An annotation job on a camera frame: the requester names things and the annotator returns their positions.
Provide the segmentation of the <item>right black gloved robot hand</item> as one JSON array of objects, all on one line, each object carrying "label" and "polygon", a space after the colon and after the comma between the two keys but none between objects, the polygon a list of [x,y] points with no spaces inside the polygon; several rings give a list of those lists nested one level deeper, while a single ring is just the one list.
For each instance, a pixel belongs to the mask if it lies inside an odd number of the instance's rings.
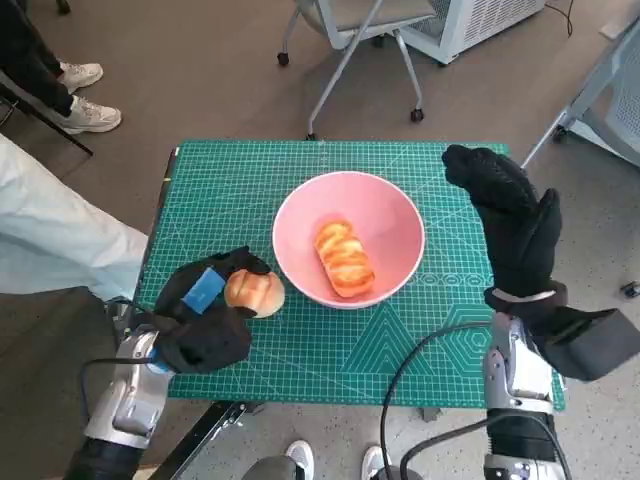
[{"label": "right black gloved robot hand", "polygon": [[494,287],[519,298],[551,291],[562,228],[557,190],[538,195],[523,169],[488,148],[451,145],[442,161],[481,219]]}]

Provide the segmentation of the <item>left bare robot hand blue tape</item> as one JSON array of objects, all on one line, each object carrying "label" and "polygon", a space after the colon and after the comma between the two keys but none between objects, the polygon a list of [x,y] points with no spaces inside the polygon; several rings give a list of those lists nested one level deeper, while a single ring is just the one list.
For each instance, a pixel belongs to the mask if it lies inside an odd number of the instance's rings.
[{"label": "left bare robot hand blue tape", "polygon": [[248,246],[185,264],[163,287],[154,312],[181,323],[189,316],[201,315],[214,304],[231,275],[242,269],[254,274],[271,272],[269,265],[252,254]]}]

